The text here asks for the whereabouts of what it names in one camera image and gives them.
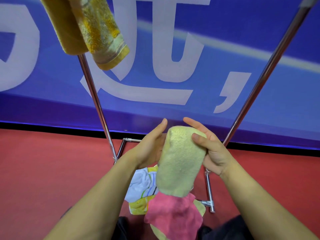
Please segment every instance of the towel rack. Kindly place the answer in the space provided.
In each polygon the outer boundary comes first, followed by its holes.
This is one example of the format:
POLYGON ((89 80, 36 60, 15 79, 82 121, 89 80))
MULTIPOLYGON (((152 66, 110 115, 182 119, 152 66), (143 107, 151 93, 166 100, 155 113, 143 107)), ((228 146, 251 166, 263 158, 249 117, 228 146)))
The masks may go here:
MULTIPOLYGON (((265 85, 266 81, 270 77, 271 73, 273 72, 274 68, 278 64, 279 60, 281 59, 283 53, 285 52, 286 48, 289 46, 291 40, 297 33, 299 27, 305 20, 307 14, 311 10, 311 8, 314 6, 317 0, 302 0, 302 2, 299 5, 298 12, 294 16, 293 20, 291 21, 287 31, 285 32, 284 36, 282 37, 280 43, 278 44, 277 48, 274 50, 272 56, 270 57, 268 63, 266 64, 264 70, 262 71, 257 83, 255 84, 253 90, 251 91, 249 97, 247 98, 246 102, 244 103, 241 111, 239 112, 238 116, 236 117, 233 125, 231 126, 231 129, 229 133, 227 134, 225 140, 223 141, 223 145, 227 146, 228 143, 230 142, 231 138, 233 137, 235 131, 239 127, 240 123, 246 116, 247 112, 249 111, 251 105, 254 103, 255 99, 257 98, 258 94, 260 93, 261 89, 265 85)), ((78 55, 79 62, 81 64, 81 68, 85 77, 85 80, 88 84, 90 94, 92 96, 94 106, 97 109, 101 125, 103 127, 104 133, 106 135, 106 138, 109 141, 109 145, 113 154, 114 162, 116 163, 117 160, 120 158, 122 151, 125 147, 125 144, 127 141, 129 142, 140 142, 141 140, 137 139, 131 139, 131 138, 123 138, 121 146, 119 148, 118 153, 116 153, 113 142, 111 140, 110 136, 110 131, 108 129, 102 107, 98 98, 98 94, 96 91, 96 88, 94 86, 94 81, 91 76, 90 68, 86 59, 85 54, 78 55)), ((206 178, 206 185, 207 185, 207 190, 208 190, 208 201, 203 201, 200 200, 200 202, 205 205, 210 207, 210 212, 214 213, 214 201, 212 197, 212 191, 211 191, 211 185, 210 185, 210 179, 209 179, 209 173, 210 171, 208 169, 205 170, 205 178, 206 178)))

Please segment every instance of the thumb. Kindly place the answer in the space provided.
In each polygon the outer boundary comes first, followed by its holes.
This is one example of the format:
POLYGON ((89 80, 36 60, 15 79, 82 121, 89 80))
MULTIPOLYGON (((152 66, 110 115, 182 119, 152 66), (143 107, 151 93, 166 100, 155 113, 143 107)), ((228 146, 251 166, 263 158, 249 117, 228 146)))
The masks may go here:
POLYGON ((161 124, 159 124, 157 127, 155 127, 149 134, 148 136, 151 138, 157 138, 159 135, 162 134, 162 132, 164 132, 164 130, 166 129, 168 124, 168 121, 166 118, 164 118, 161 122, 161 124))
POLYGON ((202 146, 202 147, 208 149, 209 151, 212 151, 212 152, 219 151, 219 144, 218 143, 220 141, 208 140, 207 138, 200 136, 197 133, 193 133, 191 138, 195 142, 195 144, 202 146))

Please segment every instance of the hanging towel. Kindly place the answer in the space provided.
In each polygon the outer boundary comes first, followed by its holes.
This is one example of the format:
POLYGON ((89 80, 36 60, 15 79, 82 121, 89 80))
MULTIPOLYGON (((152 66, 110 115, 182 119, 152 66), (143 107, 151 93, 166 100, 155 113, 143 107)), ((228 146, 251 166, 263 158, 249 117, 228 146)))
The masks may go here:
POLYGON ((165 195, 159 192, 152 201, 144 218, 170 240, 194 240, 202 224, 202 215, 194 204, 195 196, 165 195))
POLYGON ((65 53, 90 52, 110 70, 130 52, 106 0, 41 0, 65 53))
POLYGON ((192 141, 193 133, 206 137, 192 127, 174 126, 168 130, 156 179, 159 191, 166 195, 185 197, 193 187, 206 155, 206 149, 192 141))
MULTIPOLYGON (((201 202, 199 202, 197 200, 194 200, 193 203, 194 203, 195 207, 198 209, 198 211, 201 214, 201 216, 203 217, 203 215, 206 212, 206 207, 201 202)), ((150 225, 150 226, 151 226, 151 229, 152 229, 153 233, 155 234, 155 236, 159 240, 170 240, 170 239, 166 238, 165 234, 162 233, 158 228, 156 228, 153 225, 150 225)))
POLYGON ((149 201, 152 200, 155 195, 143 197, 136 202, 129 203, 129 210, 132 215, 145 215, 148 211, 149 201))
POLYGON ((136 170, 124 199, 132 203, 141 198, 156 195, 159 192, 156 186, 157 170, 157 165, 136 170))

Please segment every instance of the pale green towel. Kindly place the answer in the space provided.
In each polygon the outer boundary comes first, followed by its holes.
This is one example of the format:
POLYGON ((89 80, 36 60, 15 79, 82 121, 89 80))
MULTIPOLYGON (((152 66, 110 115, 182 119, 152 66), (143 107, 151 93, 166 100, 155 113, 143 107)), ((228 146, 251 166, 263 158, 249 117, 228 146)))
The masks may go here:
POLYGON ((156 185, 160 192, 185 197, 193 187, 206 149, 196 145, 191 135, 206 135, 195 128, 174 126, 168 130, 158 162, 156 185))

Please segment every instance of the left hand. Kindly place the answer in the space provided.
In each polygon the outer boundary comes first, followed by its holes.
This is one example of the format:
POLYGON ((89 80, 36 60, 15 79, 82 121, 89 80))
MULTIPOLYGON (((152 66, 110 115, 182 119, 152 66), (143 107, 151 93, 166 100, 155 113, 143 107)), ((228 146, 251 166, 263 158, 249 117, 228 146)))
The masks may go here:
POLYGON ((159 161, 166 139, 166 134, 162 132, 166 129, 167 124, 167 119, 163 119, 161 124, 147 134, 138 145, 126 153, 135 161, 137 169, 145 168, 159 161))

